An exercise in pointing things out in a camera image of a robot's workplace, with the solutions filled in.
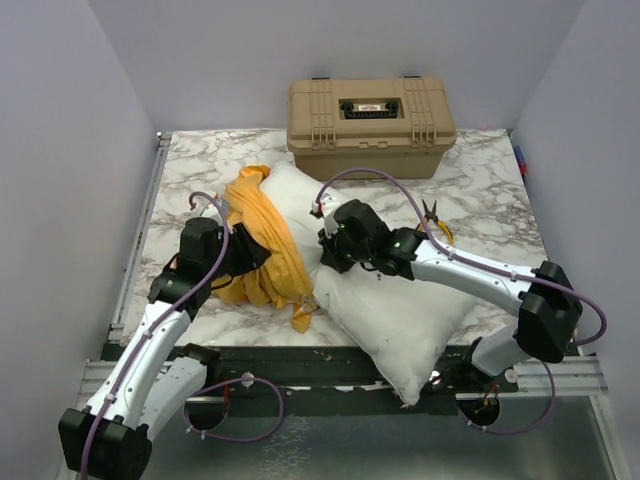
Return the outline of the orange Mickey Mouse pillowcase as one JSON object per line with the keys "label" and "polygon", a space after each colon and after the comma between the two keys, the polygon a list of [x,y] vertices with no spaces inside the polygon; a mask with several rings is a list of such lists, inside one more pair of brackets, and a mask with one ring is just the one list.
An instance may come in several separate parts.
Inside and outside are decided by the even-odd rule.
{"label": "orange Mickey Mouse pillowcase", "polygon": [[244,225],[271,256],[259,269],[236,276],[229,284],[215,281],[212,292],[225,303],[246,301],[258,307],[271,304],[277,309],[290,305],[292,328],[303,334],[316,309],[311,278],[289,227],[261,190],[270,175],[271,168],[266,165],[242,168],[226,186],[224,199],[230,207],[230,223]]}

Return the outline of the white pillow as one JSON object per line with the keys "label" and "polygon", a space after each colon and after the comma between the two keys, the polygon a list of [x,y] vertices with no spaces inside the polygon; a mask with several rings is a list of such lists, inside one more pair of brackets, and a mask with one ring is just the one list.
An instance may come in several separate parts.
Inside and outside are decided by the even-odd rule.
{"label": "white pillow", "polygon": [[280,164],[260,189],[293,237],[316,304],[371,357],[403,404],[413,406],[477,301],[436,283],[377,276],[359,266],[339,274],[323,265],[317,238],[322,223],[309,213],[321,186],[293,165]]}

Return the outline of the tan plastic toolbox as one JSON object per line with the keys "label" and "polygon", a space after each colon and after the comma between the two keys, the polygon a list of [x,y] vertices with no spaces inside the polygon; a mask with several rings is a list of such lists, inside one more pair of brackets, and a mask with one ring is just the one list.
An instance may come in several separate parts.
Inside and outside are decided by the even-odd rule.
{"label": "tan plastic toolbox", "polygon": [[287,147],[317,180],[356,167],[429,179],[456,140],[436,77],[312,78],[289,87]]}

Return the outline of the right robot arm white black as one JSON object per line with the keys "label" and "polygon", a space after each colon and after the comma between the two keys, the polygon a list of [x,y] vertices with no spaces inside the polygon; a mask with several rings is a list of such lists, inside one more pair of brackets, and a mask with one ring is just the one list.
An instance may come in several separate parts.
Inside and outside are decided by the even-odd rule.
{"label": "right robot arm white black", "polygon": [[500,264],[457,252],[416,228],[391,229],[367,204],[330,195],[312,204],[323,222],[322,264],[339,273],[354,265],[409,281],[452,287],[485,300],[517,323],[476,340],[459,367],[461,383],[481,391],[508,367],[536,359],[561,362],[583,308],[564,270],[545,261],[537,268]]}

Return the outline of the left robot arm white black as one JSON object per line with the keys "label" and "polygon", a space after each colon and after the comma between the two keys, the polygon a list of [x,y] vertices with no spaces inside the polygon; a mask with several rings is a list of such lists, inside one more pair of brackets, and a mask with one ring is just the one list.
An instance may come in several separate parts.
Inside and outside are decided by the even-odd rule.
{"label": "left robot arm white black", "polygon": [[215,291],[214,281],[259,269],[271,253],[242,223],[188,220],[179,250],[153,280],[129,344],[81,410],[67,409],[58,431],[67,467],[83,477],[138,479],[152,442],[194,393],[214,392],[223,379],[218,352],[189,344],[164,366],[177,340]]}

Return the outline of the yellow black pliers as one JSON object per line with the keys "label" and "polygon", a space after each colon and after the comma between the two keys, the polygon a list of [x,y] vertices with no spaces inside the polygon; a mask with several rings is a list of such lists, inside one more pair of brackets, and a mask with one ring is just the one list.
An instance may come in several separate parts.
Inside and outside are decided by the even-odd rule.
{"label": "yellow black pliers", "polygon": [[429,206],[427,202],[422,199],[421,200],[423,207],[423,218],[426,224],[432,222],[442,233],[445,234],[447,238],[447,242],[449,245],[455,244],[455,239],[452,231],[448,227],[448,225],[439,218],[437,214],[437,201],[433,202],[432,206]]}

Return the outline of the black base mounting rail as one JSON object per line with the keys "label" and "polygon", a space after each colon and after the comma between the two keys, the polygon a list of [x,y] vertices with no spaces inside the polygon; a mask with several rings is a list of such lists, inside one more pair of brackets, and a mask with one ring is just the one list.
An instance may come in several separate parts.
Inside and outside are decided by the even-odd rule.
{"label": "black base mounting rail", "polygon": [[357,347],[201,347],[198,358],[214,361],[212,384],[251,373],[279,388],[284,411],[295,416],[357,416],[426,413],[455,415],[456,396],[482,400],[487,392],[514,393],[503,375],[473,374],[467,346],[448,346],[438,359],[414,406],[404,408],[373,360]]}

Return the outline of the blue red object at wall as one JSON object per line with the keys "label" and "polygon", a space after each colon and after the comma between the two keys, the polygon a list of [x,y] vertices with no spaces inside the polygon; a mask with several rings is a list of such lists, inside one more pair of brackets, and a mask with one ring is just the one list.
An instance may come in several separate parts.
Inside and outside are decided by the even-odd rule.
{"label": "blue red object at wall", "polygon": [[524,153],[520,146],[514,146],[513,151],[514,151],[514,156],[518,165],[518,169],[519,169],[523,184],[527,186],[528,185],[528,167],[527,167]]}

